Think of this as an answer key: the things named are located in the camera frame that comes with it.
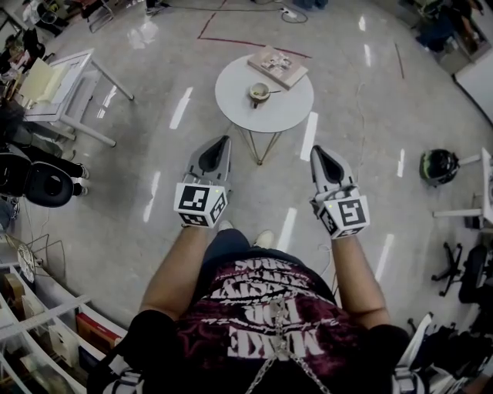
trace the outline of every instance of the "floor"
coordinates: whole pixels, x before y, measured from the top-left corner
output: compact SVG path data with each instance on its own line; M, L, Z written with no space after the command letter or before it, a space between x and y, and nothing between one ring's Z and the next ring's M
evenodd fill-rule
M171 4L261 8L247 0ZM59 244L49 250L50 268L65 275L72 291L91 295L98 309L127 326L181 229L173 196L189 154L227 133L233 140L234 193L224 217L253 240L267 228L279 235L288 209L296 209L288 252L324 272L331 284L334 271L325 269L330 240L311 212L310 166L300 160L306 121L284 133L258 167L215 102L221 70L258 47L205 38L271 44L306 56L300 59L310 70L313 111L319 115L315 142L346 158L368 198L371 226L360 240L372 268L380 267L394 322L405 326L407 318L421 319L428 311L438 322L462 322L469 308L459 306L457 289L443 299L441 285L430 277L445 265L444 241L462 242L468 251L477 234L460 219L433 219L431 212L469 208L472 192L481 187L481 170L464 167L451 184L429 189L419 178L418 161L425 149L442 147L459 157L477 154L482 146L493 149L491 126L481 113L408 29L370 2L331 0L300 25L282 22L278 12L217 12L210 20L212 14L171 8L150 18L144 3L133 0L97 33L80 21L49 43L58 58L94 48L136 99L129 102L108 82L99 83L83 121L117 146L79 133L75 162L91 171L89 195L51 210L27 202L15 232L25 241L46 233L61 239L65 268ZM178 128L170 129L189 87L186 111Z

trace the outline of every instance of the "chain necklace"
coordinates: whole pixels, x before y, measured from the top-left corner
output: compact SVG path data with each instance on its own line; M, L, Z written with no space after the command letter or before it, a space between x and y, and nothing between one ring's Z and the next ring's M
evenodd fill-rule
M246 394L251 394L255 387L260 383L270 367L280 357L292 359L298 366L310 377L324 394L330 394L330 390L317 378L314 371L302 360L288 349L287 337L283 328L283 317L287 314L286 303L284 299L274 300L270 303L270 315L274 316L274 325L276 329L275 340L273 341L274 353L260 367L255 379L250 384Z

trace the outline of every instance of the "blue pants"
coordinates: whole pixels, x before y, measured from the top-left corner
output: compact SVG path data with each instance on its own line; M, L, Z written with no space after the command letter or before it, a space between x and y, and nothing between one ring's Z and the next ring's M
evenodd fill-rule
M449 17L443 12L438 16L438 20L429 26L425 26L421 30L421 34L416 37L416 40L428 47L432 42L445 42L454 34L454 25Z
M262 248L251 247L248 240L245 238L245 235L243 235L239 230L227 229L219 231L216 235L216 238L210 243L209 247L206 250L206 254L203 257L203 268L210 268L209 262L216 257L229 255L231 253L248 252L249 250L262 250ZM280 250L264 250L266 257L274 257L275 259L282 259L288 262L295 262L296 264L303 265L303 263L296 257L281 252Z

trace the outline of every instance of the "maroon t-shirt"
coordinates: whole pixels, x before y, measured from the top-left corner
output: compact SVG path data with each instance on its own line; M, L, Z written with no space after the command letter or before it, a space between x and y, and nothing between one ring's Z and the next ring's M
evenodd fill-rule
M92 372L89 392L120 379L122 369L137 374L144 392L246 392L273 356L270 304L276 299L284 300L288 349L331 392L390 392L391 373L408 343L403 330L358 326L304 265L266 252L228 257L201 272L195 301L178 322L155 311L135 317L128 335ZM320 390L281 356L254 389L274 391Z

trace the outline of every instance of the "round white tabletop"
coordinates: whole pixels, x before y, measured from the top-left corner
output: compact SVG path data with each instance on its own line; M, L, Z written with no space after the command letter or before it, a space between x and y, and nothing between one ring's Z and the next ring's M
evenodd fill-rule
M305 75L289 91L247 64L252 55L231 62L216 82L217 105L239 127L251 132L283 132L304 120L314 104L314 88ZM273 93L255 109L248 96L250 86L263 82Z

